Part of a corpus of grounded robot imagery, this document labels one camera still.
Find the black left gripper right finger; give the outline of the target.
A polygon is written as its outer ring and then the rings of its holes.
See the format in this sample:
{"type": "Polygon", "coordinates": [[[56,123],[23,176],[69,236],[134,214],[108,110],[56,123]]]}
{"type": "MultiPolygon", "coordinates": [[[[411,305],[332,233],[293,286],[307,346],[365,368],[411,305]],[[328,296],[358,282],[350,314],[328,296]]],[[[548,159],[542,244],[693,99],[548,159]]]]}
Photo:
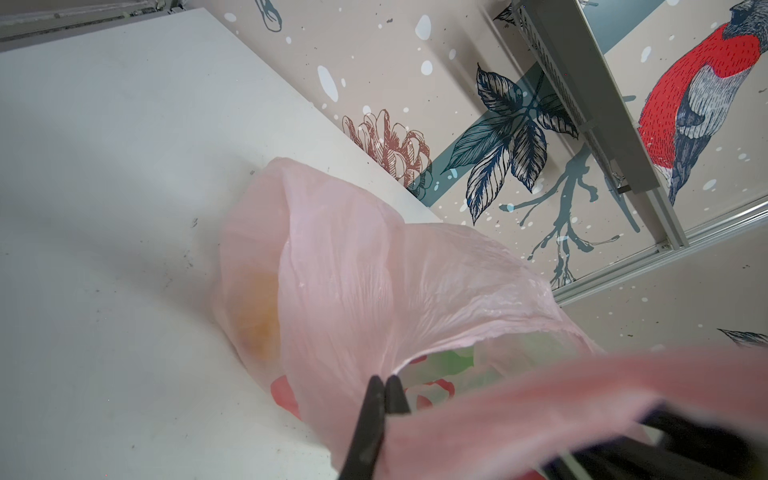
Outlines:
{"type": "Polygon", "coordinates": [[[387,415],[409,415],[411,413],[405,389],[397,375],[390,376],[385,383],[385,413],[387,415]]]}

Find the pink plastic fruit bag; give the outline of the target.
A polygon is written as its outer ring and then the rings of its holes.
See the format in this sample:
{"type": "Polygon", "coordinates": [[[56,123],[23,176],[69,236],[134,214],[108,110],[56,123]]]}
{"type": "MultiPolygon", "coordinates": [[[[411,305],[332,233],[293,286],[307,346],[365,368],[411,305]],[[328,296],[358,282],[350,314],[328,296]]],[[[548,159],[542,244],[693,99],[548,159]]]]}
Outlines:
{"type": "Polygon", "coordinates": [[[604,355],[546,280],[476,230],[408,224],[370,192],[288,158],[271,161],[220,242],[217,316],[249,272],[277,275],[279,356],[249,361],[275,402],[340,473],[369,380],[479,346],[501,379],[386,415],[372,479],[512,479],[638,431],[661,405],[752,436],[767,433],[767,353],[681,349],[604,355]]]}

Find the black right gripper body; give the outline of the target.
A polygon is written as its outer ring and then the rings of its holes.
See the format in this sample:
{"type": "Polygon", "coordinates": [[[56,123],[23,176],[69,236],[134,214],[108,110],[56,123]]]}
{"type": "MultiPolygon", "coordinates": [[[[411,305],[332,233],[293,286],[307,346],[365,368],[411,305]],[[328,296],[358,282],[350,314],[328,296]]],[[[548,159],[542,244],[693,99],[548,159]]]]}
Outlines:
{"type": "Polygon", "coordinates": [[[767,441],[666,405],[629,435],[563,452],[539,468],[545,479],[765,479],[767,441]]]}

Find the yellow lemon fruit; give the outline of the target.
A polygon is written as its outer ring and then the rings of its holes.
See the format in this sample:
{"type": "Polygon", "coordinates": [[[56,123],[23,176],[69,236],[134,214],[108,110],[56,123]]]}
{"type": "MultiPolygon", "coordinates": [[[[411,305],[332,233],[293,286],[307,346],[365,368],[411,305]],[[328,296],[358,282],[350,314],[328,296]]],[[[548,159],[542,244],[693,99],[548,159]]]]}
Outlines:
{"type": "Polygon", "coordinates": [[[235,346],[249,361],[271,362],[280,349],[277,275],[249,272],[236,287],[230,310],[235,346]]]}

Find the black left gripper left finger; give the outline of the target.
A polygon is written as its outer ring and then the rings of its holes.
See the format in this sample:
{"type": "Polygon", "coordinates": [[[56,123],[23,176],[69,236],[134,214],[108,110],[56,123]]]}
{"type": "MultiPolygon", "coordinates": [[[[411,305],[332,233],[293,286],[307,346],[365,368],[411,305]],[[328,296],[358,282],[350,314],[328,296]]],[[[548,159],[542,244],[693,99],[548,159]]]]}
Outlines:
{"type": "Polygon", "coordinates": [[[384,439],[386,387],[379,376],[369,380],[339,480],[371,480],[384,439]]]}

